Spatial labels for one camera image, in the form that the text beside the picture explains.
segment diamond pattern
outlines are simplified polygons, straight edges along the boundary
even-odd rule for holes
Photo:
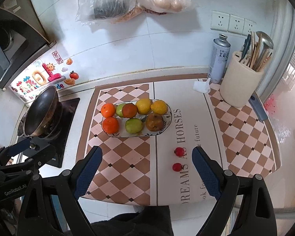
[[[218,120],[226,150],[228,168],[238,176],[263,177],[275,171],[273,151],[264,123],[249,102],[235,108],[223,101],[219,84],[210,84],[210,100]]]
[[[103,160],[86,193],[86,198],[130,205],[150,205],[149,137],[109,137],[101,128],[101,107],[149,98],[149,84],[101,90],[86,146],[103,152]]]

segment fruit platter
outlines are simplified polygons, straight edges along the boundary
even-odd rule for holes
[[[156,136],[171,124],[171,108],[163,100],[142,98],[101,108],[101,127],[110,137]]]

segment crumpled white tissue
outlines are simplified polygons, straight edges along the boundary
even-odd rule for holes
[[[211,91],[210,80],[211,78],[208,78],[206,81],[195,81],[194,90],[200,93],[209,93]]]

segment metal can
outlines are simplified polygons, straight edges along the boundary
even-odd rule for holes
[[[227,35],[219,34],[219,38],[213,40],[213,49],[208,70],[208,78],[210,77],[213,83],[219,83],[223,77],[230,51],[230,43],[226,39]]]

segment power socket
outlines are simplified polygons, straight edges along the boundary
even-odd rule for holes
[[[236,34],[242,34],[244,23],[244,18],[235,15],[230,15],[228,31]]]
[[[245,18],[245,23],[244,23],[244,30],[242,32],[243,35],[248,35],[250,32],[253,32],[256,29],[256,23],[248,20]]]
[[[227,31],[229,16],[224,12],[212,11],[211,29]]]

